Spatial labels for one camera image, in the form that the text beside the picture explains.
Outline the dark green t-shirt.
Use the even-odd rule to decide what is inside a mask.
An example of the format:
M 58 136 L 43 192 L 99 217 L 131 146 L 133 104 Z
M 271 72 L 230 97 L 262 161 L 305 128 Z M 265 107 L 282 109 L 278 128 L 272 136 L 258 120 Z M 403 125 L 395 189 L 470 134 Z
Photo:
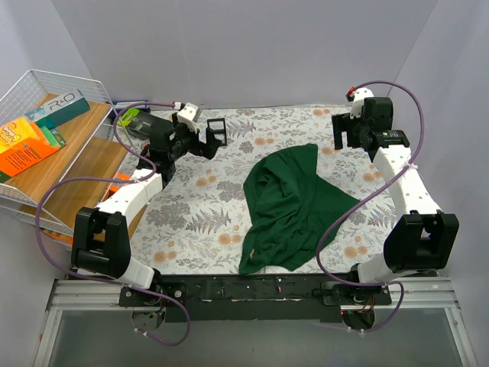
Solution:
M 335 239 L 325 231 L 358 204 L 317 174 L 318 150 L 314 144 L 285 148 L 251 169 L 243 185 L 251 228 L 242 244 L 240 274 L 266 266 L 298 269 L 315 257 L 320 241 Z

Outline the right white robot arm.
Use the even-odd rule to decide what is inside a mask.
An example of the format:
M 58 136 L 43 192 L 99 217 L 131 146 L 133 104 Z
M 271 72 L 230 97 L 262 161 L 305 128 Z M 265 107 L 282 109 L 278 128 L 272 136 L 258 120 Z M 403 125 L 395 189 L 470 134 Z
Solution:
M 429 195 L 418 170 L 409 162 L 410 142 L 394 130 L 393 103 L 367 88 L 348 96 L 351 111 L 332 117 L 335 148 L 366 151 L 380 171 L 394 203 L 397 224 L 384 241 L 381 254 L 352 267 L 354 280 L 347 298 L 363 304 L 374 293 L 372 283 L 388 283 L 404 275 L 443 269 L 459 229 L 456 215 L 444 213 Z

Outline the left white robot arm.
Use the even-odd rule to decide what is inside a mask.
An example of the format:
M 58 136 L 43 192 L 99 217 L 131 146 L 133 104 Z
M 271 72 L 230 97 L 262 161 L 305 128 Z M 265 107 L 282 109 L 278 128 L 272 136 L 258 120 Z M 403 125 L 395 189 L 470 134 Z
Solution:
M 201 109 L 191 103 L 176 104 L 170 119 L 155 118 L 149 142 L 141 152 L 129 183 L 94 208 L 76 214 L 71 262 L 73 266 L 135 286 L 145 305 L 157 304 L 163 288 L 155 271 L 131 254 L 129 226 L 133 219 L 172 179 L 176 161 L 190 153 L 209 160 L 227 144 L 224 119 L 209 119 L 206 139 L 200 141 L 196 123 Z

